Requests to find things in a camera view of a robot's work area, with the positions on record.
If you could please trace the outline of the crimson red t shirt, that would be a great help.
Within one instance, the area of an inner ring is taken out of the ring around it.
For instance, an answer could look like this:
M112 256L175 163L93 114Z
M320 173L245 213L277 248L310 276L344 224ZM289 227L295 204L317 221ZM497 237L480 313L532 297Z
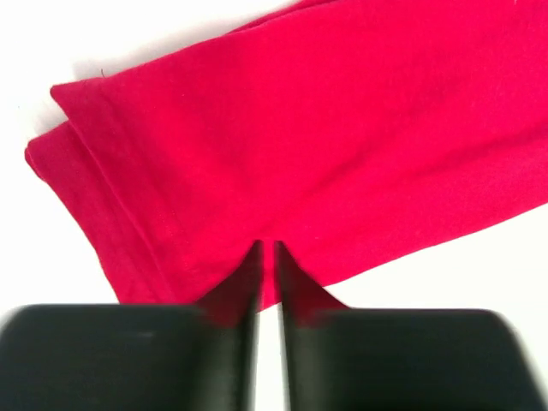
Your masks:
M331 285L547 201L544 1L301 1L51 96L26 161L122 303L256 240Z

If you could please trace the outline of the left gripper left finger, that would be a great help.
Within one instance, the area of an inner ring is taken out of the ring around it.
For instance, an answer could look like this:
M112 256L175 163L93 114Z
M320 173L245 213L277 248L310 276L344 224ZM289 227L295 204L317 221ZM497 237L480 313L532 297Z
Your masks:
M247 410L263 244L196 302L30 305L1 329L4 410Z

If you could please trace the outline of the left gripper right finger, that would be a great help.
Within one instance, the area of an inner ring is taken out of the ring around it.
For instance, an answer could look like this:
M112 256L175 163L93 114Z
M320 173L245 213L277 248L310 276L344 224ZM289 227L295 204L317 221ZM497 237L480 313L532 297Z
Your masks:
M483 309L341 303L275 245L293 410L544 410L515 334Z

